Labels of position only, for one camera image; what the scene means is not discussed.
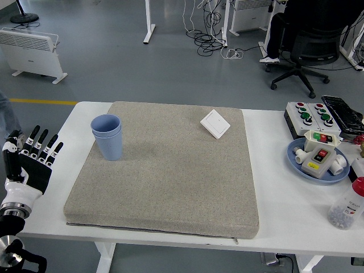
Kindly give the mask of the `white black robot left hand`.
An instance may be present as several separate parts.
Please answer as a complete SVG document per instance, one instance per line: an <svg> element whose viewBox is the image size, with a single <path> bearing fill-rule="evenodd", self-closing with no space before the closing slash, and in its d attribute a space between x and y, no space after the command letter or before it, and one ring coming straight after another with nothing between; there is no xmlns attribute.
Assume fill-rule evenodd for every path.
<svg viewBox="0 0 364 273"><path fill-rule="evenodd" d="M48 130L37 136L39 131L40 126L35 126L22 148L18 148L19 133L16 131L9 135L3 145L7 194L1 204L2 210L31 210L35 200L46 192L52 166L63 142L57 143L58 135L55 134L44 145Z"/></svg>

